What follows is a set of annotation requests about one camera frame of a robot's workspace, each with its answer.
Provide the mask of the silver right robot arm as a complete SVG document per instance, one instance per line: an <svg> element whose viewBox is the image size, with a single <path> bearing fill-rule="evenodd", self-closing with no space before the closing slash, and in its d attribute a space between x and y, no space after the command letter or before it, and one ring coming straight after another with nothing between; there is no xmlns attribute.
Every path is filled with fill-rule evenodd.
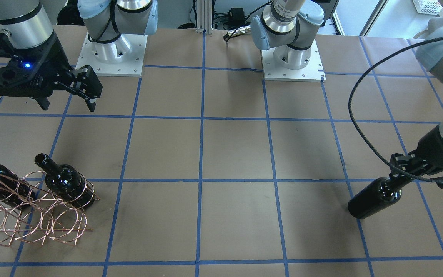
<svg viewBox="0 0 443 277"><path fill-rule="evenodd" d="M95 60L113 65L133 57L127 35L153 35L156 0L80 0ZM43 110L54 90L81 97L93 112L103 86L98 66L73 68L39 0L0 0L0 96L28 97Z"/></svg>

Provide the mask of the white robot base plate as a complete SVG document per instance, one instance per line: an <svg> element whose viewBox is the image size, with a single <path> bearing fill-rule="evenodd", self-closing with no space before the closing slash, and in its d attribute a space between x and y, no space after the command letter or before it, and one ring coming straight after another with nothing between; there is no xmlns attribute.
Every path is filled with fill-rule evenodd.
<svg viewBox="0 0 443 277"><path fill-rule="evenodd" d="M76 68L90 65L96 75L105 77L141 77L147 35L122 34L115 42L90 42L85 36Z"/></svg>
<svg viewBox="0 0 443 277"><path fill-rule="evenodd" d="M287 45L262 50L261 59L264 79L269 81L326 80L316 40L306 50L295 50Z"/></svg>

